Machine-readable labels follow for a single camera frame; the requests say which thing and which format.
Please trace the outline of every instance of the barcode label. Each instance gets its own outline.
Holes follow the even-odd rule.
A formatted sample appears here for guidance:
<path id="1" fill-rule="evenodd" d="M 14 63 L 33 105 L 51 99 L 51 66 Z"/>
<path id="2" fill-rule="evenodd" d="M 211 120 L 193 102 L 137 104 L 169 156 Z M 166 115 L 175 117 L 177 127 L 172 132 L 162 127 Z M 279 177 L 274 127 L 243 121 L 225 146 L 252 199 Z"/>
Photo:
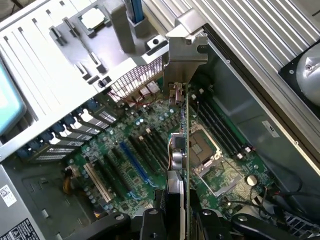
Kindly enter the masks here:
<path id="1" fill-rule="evenodd" d="M 12 193 L 8 185 L 5 185 L 2 188 L 0 188 L 0 195 L 7 207 L 10 207 L 17 201 L 15 195 Z"/>

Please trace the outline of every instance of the metal grille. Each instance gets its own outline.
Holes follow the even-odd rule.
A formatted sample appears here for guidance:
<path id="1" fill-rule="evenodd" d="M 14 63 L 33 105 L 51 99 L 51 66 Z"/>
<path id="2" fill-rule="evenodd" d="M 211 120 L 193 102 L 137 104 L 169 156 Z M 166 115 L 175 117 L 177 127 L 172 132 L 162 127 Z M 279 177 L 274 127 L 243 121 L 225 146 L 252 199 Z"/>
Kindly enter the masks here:
<path id="1" fill-rule="evenodd" d="M 152 80 L 162 70 L 162 56 L 148 65 L 136 66 L 111 86 L 109 95 L 114 101 L 118 102 L 121 98 L 125 98 L 134 90 Z"/>
<path id="2" fill-rule="evenodd" d="M 286 222 L 290 228 L 289 233 L 301 239 L 318 236 L 320 233 L 320 227 L 318 225 L 307 222 L 297 216 L 287 214 Z"/>

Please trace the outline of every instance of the green component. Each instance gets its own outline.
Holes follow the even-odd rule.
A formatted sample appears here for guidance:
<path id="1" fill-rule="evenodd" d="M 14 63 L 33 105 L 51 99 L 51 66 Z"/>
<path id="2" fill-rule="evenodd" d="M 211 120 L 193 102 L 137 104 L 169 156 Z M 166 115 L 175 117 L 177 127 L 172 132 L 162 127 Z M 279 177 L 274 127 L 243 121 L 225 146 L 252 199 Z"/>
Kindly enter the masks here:
<path id="1" fill-rule="evenodd" d="M 141 176 L 136 167 L 132 164 L 131 159 L 127 157 L 125 152 L 120 147 L 121 142 L 129 147 L 131 153 L 135 156 L 138 165 L 147 174 L 148 179 L 160 189 L 165 188 L 166 184 L 166 168 L 168 167 L 168 135 L 170 133 L 179 132 L 183 126 L 180 125 L 181 112 L 178 109 L 169 108 L 169 102 L 162 100 L 163 97 L 159 94 L 157 100 L 152 102 L 153 96 L 150 99 L 145 99 L 146 107 L 140 104 L 137 108 L 133 107 L 126 111 L 125 116 L 120 119 L 115 126 L 109 127 L 105 132 L 101 133 L 97 138 L 91 140 L 88 144 L 81 147 L 81 152 L 73 157 L 74 165 L 79 168 L 79 172 L 83 173 L 79 177 L 79 182 L 83 188 L 88 187 L 90 193 L 96 199 L 95 204 L 100 204 L 107 211 L 120 211 L 134 216 L 135 213 L 143 208 L 151 208 L 154 200 L 154 190 L 149 183 Z M 242 143 L 246 143 L 246 139 L 232 124 L 228 117 L 223 113 L 219 106 L 212 100 L 218 114 L 225 120 L 230 129 L 240 139 Z M 190 108 L 190 120 L 201 124 L 209 133 L 207 127 L 200 122 L 197 113 Z M 210 141 L 203 131 L 199 131 L 205 140 L 208 153 L 215 153 L 217 148 Z M 128 140 L 133 137 L 139 144 L 145 156 L 139 155 L 132 143 Z M 117 151 L 120 156 L 115 156 L 114 151 Z M 197 148 L 191 147 L 190 151 L 200 151 Z M 118 174 L 125 180 L 126 185 L 131 192 L 139 198 L 139 200 L 129 195 L 127 187 L 118 179 L 117 174 L 108 165 L 105 156 L 114 163 Z M 208 160 L 207 155 L 200 158 L 201 163 Z M 100 161 L 101 165 L 109 173 L 109 178 L 113 180 L 113 184 L 117 186 L 121 196 L 117 196 L 112 187 L 103 178 L 100 171 L 96 171 L 106 188 L 113 194 L 113 199 L 109 203 L 105 203 L 104 199 L 95 188 L 90 178 L 85 178 L 84 164 L 87 162 Z M 273 181 L 268 176 L 267 168 L 264 166 L 260 157 L 252 151 L 244 156 L 241 160 L 231 159 L 222 150 L 221 159 L 216 160 L 217 165 L 210 168 L 210 171 L 203 176 L 203 181 L 194 173 L 194 168 L 198 163 L 190 160 L 190 171 L 192 172 L 191 186 L 196 188 L 201 204 L 204 208 L 219 209 L 225 217 L 228 215 L 228 210 L 236 207 L 226 205 L 226 201 L 249 201 L 264 190 L 264 186 L 270 186 Z M 258 179 L 256 186 L 250 186 L 246 183 L 246 176 L 254 175 Z M 219 192 L 223 187 L 228 188 L 234 184 L 227 192 L 223 192 L 218 197 L 212 192 Z"/>

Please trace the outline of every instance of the expansion slot bracket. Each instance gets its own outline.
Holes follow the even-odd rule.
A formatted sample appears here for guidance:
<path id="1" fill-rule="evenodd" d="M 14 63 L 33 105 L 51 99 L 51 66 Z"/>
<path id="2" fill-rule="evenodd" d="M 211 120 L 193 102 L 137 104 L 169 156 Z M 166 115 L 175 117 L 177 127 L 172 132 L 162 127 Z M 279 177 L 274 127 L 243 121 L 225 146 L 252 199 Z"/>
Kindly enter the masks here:
<path id="1" fill-rule="evenodd" d="M 197 68 L 208 62 L 208 54 L 198 52 L 206 45 L 206 36 L 169 38 L 168 60 L 163 67 L 163 93 L 169 97 L 171 105 L 185 102 L 185 85 L 188 85 Z"/>

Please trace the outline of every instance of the motherboard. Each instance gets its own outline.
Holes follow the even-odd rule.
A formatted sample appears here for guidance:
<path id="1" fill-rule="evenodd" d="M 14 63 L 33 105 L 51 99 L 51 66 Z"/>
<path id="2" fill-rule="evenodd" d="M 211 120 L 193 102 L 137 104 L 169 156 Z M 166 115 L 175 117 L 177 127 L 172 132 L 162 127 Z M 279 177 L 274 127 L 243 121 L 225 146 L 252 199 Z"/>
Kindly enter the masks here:
<path id="1" fill-rule="evenodd" d="M 189 95 L 190 187 L 203 208 L 230 218 L 243 207 L 232 201 L 250 201 L 273 181 L 213 91 L 192 86 Z M 181 109 L 170 107 L 160 90 L 131 106 L 67 160 L 98 216 L 119 211 L 133 217 L 153 207 L 154 191 L 166 185 L 170 136 L 185 124 Z"/>

